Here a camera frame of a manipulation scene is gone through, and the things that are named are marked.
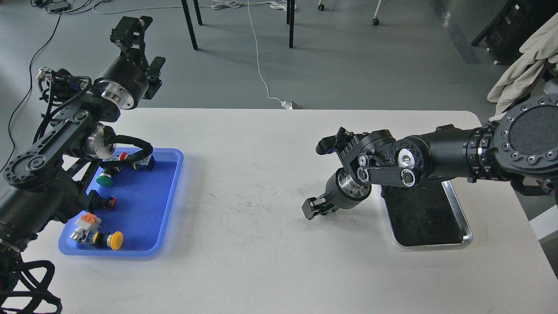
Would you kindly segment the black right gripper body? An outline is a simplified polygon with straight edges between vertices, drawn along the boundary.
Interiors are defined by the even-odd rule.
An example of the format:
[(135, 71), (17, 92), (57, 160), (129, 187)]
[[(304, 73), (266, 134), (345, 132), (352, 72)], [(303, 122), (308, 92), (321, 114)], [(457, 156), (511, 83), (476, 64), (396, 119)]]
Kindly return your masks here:
[(371, 186), (362, 186), (344, 170), (337, 171), (328, 179), (323, 193), (325, 211), (351, 209), (371, 194)]

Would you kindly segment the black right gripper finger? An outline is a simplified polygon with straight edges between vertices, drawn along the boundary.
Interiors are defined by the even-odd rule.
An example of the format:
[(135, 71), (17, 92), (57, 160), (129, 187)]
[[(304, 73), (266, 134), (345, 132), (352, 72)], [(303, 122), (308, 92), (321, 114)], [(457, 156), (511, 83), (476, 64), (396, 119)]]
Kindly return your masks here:
[(325, 216), (333, 208), (333, 203), (326, 198), (308, 198), (302, 205), (302, 211), (306, 219), (312, 220), (316, 216)]

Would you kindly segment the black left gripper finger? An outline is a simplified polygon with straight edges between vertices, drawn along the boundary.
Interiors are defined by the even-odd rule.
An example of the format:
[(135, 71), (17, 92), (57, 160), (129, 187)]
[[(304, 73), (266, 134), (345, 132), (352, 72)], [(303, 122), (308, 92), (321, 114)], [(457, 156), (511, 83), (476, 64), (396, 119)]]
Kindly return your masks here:
[(152, 17), (123, 16), (112, 29), (110, 41), (120, 48), (120, 54), (134, 64), (146, 64), (145, 30), (152, 24)]
[(162, 86), (160, 79), (161, 68), (165, 64), (166, 59), (162, 56), (156, 56), (146, 70), (148, 87), (143, 95), (143, 99), (151, 100)]

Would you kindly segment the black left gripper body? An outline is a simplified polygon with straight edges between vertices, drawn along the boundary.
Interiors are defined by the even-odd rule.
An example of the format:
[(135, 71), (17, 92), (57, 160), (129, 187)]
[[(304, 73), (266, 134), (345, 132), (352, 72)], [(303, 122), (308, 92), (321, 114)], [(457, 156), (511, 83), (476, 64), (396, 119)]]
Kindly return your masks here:
[(118, 109), (135, 109), (148, 87), (147, 68), (147, 63), (134, 64), (124, 56), (118, 56), (100, 73), (94, 86), (102, 98), (114, 103)]

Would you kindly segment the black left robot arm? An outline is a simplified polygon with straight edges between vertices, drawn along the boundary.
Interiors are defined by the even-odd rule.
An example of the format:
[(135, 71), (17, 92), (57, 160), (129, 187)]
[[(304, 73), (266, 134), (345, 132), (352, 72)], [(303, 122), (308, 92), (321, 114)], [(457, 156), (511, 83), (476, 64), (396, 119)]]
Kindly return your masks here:
[(151, 99), (162, 85), (165, 58), (148, 62), (145, 56), (145, 31), (151, 23), (149, 16), (121, 18), (110, 35), (120, 54), (96, 80), (64, 69), (40, 69), (37, 80), (47, 82), (43, 98), (48, 109), (32, 147), (1, 171), (10, 185), (1, 197), (1, 302), (16, 297), (29, 302), (22, 309), (2, 307), (3, 314), (33, 314), (41, 302), (61, 312), (61, 300), (48, 291), (52, 262), (24, 262), (21, 257), (50, 221), (66, 223), (85, 211), (90, 223), (74, 239), (113, 250), (122, 243), (120, 232), (99, 234), (100, 220), (93, 215), (96, 209), (113, 209), (116, 200), (86, 189), (99, 167), (130, 166), (152, 154), (150, 143), (117, 135), (104, 125), (117, 121), (120, 111), (135, 109), (141, 99)]

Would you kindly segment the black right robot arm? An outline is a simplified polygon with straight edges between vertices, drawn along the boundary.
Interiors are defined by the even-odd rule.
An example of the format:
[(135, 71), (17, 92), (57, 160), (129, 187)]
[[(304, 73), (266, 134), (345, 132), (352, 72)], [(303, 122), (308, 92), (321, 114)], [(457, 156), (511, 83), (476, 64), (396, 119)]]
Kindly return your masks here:
[(396, 140), (389, 130), (352, 133), (345, 128), (318, 142), (319, 155), (336, 153), (342, 167), (326, 191), (302, 205), (307, 219), (350, 209), (371, 185), (414, 188), (422, 182), (466, 177), (509, 181), (525, 196), (557, 195), (557, 95), (532, 97), (496, 121), (470, 130), (452, 124)]

